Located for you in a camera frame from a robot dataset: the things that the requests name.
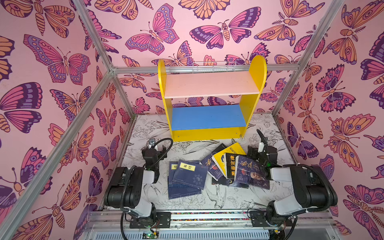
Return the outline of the dark blue portrait book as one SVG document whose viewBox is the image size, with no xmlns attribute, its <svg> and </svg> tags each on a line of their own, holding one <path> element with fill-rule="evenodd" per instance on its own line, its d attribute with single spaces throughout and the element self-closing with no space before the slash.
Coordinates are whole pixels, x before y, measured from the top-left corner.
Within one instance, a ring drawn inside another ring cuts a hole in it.
<svg viewBox="0 0 384 240">
<path fill-rule="evenodd" d="M 235 182 L 269 190 L 270 181 L 262 171 L 262 165 L 243 155 L 235 158 Z"/>
</svg>

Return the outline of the yellow cartoon book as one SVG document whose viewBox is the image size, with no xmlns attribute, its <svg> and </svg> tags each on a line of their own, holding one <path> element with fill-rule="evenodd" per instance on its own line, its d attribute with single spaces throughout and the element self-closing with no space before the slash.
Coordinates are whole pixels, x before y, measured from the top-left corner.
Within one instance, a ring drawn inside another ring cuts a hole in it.
<svg viewBox="0 0 384 240">
<path fill-rule="evenodd" d="M 223 173 L 224 177 L 226 178 L 226 170 L 225 170 L 225 163 L 222 157 L 224 156 L 225 153 L 233 153 L 233 154 L 239 154 L 239 155 L 246 155 L 246 152 L 244 149 L 241 147 L 239 143 L 234 143 L 231 146 L 225 148 L 224 150 L 218 152 L 213 156 L 213 160 L 217 164 L 219 170 Z"/>
</svg>

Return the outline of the purple book gold characters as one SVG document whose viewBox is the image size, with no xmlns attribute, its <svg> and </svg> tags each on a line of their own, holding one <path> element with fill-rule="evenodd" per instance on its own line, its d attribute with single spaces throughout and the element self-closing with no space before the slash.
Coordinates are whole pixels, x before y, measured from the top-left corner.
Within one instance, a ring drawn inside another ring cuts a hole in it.
<svg viewBox="0 0 384 240">
<path fill-rule="evenodd" d="M 208 173 L 215 180 L 218 181 L 221 177 L 223 177 L 223 173 L 219 170 L 217 164 L 213 160 L 213 156 L 218 152 L 224 150 L 226 146 L 224 144 L 220 144 L 216 147 L 210 154 L 208 154 L 205 158 L 200 160 L 200 164 L 208 167 Z"/>
</svg>

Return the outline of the black book orange title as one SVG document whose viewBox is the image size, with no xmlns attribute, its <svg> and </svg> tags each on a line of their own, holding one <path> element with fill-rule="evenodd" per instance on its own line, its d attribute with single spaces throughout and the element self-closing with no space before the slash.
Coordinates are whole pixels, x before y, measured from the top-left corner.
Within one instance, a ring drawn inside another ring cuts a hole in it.
<svg viewBox="0 0 384 240">
<path fill-rule="evenodd" d="M 234 180 L 235 179 L 235 171 L 236 171 L 236 157 L 239 154 L 233 154 L 233 153 L 225 153 L 222 159 L 225 163 L 225 170 L 226 170 L 226 178 Z"/>
</svg>

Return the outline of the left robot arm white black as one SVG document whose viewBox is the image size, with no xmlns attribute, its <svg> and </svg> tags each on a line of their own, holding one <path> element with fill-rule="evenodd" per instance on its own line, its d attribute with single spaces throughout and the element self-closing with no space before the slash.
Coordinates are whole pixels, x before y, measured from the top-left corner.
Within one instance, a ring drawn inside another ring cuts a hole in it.
<svg viewBox="0 0 384 240">
<path fill-rule="evenodd" d="M 130 229 L 169 228 L 171 213 L 158 213 L 154 203 L 147 201 L 142 192 L 146 185 L 155 184 L 160 176 L 160 161 L 167 157 L 173 145 L 171 138 L 159 141 L 150 139 L 149 145 L 142 150 L 145 164 L 142 167 L 132 166 L 116 168 L 104 195 L 104 205 L 119 209 L 123 221 L 130 216 Z"/>
</svg>

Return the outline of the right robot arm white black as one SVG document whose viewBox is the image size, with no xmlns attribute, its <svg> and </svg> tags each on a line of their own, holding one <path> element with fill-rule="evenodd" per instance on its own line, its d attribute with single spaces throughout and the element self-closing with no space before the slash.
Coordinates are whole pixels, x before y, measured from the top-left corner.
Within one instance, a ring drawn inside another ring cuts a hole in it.
<svg viewBox="0 0 384 240">
<path fill-rule="evenodd" d="M 261 177 L 271 181 L 291 183 L 293 193 L 268 203 L 263 211 L 264 219 L 270 226 L 280 226 L 291 218 L 312 212 L 323 212 L 338 204 L 338 196 L 318 166 L 277 164 L 277 149 L 269 146 L 267 138 L 257 130 L 261 142 L 257 149 L 249 148 L 249 156 L 256 157 L 260 173 L 251 174 L 252 179 Z"/>
</svg>

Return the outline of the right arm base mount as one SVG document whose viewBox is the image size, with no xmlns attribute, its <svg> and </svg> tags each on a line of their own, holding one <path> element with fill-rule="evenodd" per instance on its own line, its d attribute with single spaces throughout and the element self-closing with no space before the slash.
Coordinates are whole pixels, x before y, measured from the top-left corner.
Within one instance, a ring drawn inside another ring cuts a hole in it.
<svg viewBox="0 0 384 240">
<path fill-rule="evenodd" d="M 289 221 L 288 216 L 280 216 L 274 212 L 263 211 L 260 209 L 248 209 L 247 216 L 252 222 L 253 227 L 284 227 Z"/>
</svg>

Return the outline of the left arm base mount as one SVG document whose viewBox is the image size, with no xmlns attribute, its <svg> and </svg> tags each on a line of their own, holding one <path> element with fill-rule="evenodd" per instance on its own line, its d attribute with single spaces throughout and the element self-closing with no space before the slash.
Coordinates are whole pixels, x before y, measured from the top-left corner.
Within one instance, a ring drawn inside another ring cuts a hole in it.
<svg viewBox="0 0 384 240">
<path fill-rule="evenodd" d="M 130 229 L 169 229 L 171 227 L 171 212 L 156 212 L 146 218 L 132 217 Z"/>
</svg>

